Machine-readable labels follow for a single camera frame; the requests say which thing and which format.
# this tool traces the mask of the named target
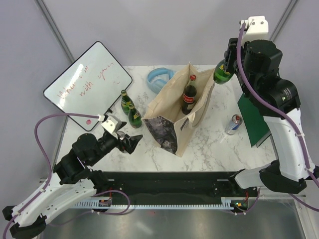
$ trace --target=green book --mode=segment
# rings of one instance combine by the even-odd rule
[[[245,122],[250,145],[259,147],[271,135],[264,117],[244,94],[238,101],[238,107]]]

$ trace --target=can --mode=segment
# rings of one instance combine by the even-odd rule
[[[240,115],[233,115],[231,121],[227,125],[225,132],[226,134],[233,135],[236,130],[239,128],[241,123],[243,122],[243,118]]]

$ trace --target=wall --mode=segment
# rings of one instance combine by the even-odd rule
[[[238,21],[273,31],[289,0],[43,0],[75,58],[99,40],[122,65],[217,64]]]
[[[275,42],[283,52],[280,75],[298,88],[302,126],[309,154],[316,165],[319,165],[318,9],[318,0],[300,0]],[[306,195],[310,204],[319,208],[319,189],[311,186],[306,188]],[[319,213],[313,216],[318,226]]]
[[[35,190],[46,165],[33,134],[36,122],[59,110],[42,95],[69,62],[33,0],[0,7],[0,209]],[[52,157],[63,119],[49,119],[39,137]],[[0,216],[0,231],[6,222]]]

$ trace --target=gray floor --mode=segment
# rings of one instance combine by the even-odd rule
[[[59,224],[83,210],[70,209]],[[43,239],[305,239],[293,201],[259,201],[245,216],[215,210],[135,210],[124,216],[88,214]]]

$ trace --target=marble tabletop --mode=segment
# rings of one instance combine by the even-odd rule
[[[156,96],[146,85],[148,73],[157,67],[179,70],[184,66],[128,66],[127,72],[133,83],[128,88],[128,95],[143,116]],[[198,71],[206,70],[214,65],[197,65]],[[237,101],[241,89],[236,77],[224,85],[215,85],[210,105],[202,124],[196,129],[183,157],[177,157],[154,145],[154,139],[147,127],[138,129],[129,123],[122,129],[130,136],[142,134],[139,145],[131,155],[112,150],[92,168],[103,171],[237,171],[263,166],[275,160],[270,139],[260,147],[251,147],[245,124],[243,123],[235,135],[224,132],[226,125],[234,114],[240,114]],[[122,112],[120,100],[112,108],[113,115],[122,121],[128,121]],[[68,120],[64,132],[57,162],[66,155],[77,137],[85,131],[74,121]],[[92,134],[99,138],[103,134],[100,125]]]

